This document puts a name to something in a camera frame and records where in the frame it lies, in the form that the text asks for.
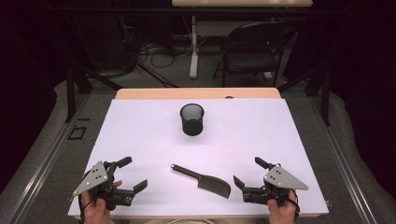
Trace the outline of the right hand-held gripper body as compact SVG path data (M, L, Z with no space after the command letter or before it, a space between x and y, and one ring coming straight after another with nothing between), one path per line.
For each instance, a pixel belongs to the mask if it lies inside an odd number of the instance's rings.
M283 205L285 201L290 200L291 189L308 190L304 182L290 174L280 164L268 164L268 173L263 176L263 186L259 188L245 186L242 189L245 203L267 204L269 200L275 199L278 205Z

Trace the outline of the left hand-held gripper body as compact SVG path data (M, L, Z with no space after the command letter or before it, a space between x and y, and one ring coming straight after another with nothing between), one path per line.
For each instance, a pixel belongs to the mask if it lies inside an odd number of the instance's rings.
M130 206L135 196L133 190L118 189L114 186L114 173L118 161L99 161L82 178L77 188L69 196L74 199L88 191L94 199L106 201L106 208L113 211L118 205Z

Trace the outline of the black spatula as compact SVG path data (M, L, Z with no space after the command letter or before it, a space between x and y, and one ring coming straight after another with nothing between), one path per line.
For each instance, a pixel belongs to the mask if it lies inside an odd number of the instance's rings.
M202 175L176 164L172 164L171 168L174 171L182 173L183 175L195 178L198 182L197 187L199 189L210 191L226 199L228 199L231 195L231 186L220 178L214 177L212 175Z

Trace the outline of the black mesh cup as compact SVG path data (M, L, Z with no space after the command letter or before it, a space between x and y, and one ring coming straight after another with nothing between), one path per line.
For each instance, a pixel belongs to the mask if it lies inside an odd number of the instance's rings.
M199 135L204 128L204 114L204 109L198 104L184 105L179 111L183 133L188 136Z

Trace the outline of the person's right hand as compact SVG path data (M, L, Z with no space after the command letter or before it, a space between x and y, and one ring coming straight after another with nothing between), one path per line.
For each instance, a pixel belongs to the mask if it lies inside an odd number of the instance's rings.
M289 201L285 201L282 206L277 204L275 199L267 202L268 210L270 212L270 224L294 224L296 219L297 196L293 189L289 192Z

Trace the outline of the person's left hand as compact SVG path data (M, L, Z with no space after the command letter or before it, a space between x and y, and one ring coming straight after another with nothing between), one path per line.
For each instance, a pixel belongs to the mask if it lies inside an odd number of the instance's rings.
M84 224L115 224L110 218L110 211L106 208L106 201L94 199L88 191L80 194Z

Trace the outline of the black metal stand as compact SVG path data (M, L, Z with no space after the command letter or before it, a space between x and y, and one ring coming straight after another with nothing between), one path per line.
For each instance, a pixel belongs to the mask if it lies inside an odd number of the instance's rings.
M120 90L121 85L107 79L106 77L97 73L94 69L88 66L81 65L80 63L70 63L68 72L66 75L66 93L67 93L67 117L66 122L69 122L77 112L76 105L76 93L75 87L83 94L89 94L92 92L92 84L89 81L89 77L92 77L101 83L107 85L113 90Z
M309 97L318 95L321 91L320 100L320 116L327 126L330 126L329 121L329 106L330 106L330 91L331 91L331 73L330 69L325 66L315 67L301 76L289 80L286 84L277 87L279 92L286 91L289 88L297 85L303 80L308 80L308 84L304 89L304 94Z

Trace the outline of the black folding chair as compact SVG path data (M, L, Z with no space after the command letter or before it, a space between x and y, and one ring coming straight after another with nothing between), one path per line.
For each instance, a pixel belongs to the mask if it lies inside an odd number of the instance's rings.
M283 52L296 35L296 27L289 22L254 22L233 29L220 48L220 59L213 74L221 71L221 85L226 75L274 73L275 86Z

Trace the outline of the metal floor rail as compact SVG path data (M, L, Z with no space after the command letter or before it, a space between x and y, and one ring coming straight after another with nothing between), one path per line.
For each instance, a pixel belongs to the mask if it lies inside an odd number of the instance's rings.
M374 213L366 200L366 197L363 195L361 186L359 185L356 177L354 176L347 162L345 154L343 153L338 141L336 140L334 132L332 131L332 127L328 126L321 116L321 105L318 99L316 97L309 97L308 101L311 104L318 123L321 126L321 129L325 132L325 135L330 142L330 152L332 154L333 160L336 163L339 173L346 185L348 194L355 208L357 209L362 224L378 224Z
M38 193L42 190L53 166L63 152L64 144L70 141L83 139L86 130L85 128L78 127L76 123L79 121L79 117L90 98L91 96L89 94L82 94L79 97L75 115L67 123L63 124L60 132L56 135L54 142L49 148L49 152L44 157L43 161L39 163L33 176L24 187L21 197L17 200L16 207L12 210L6 224L23 224Z

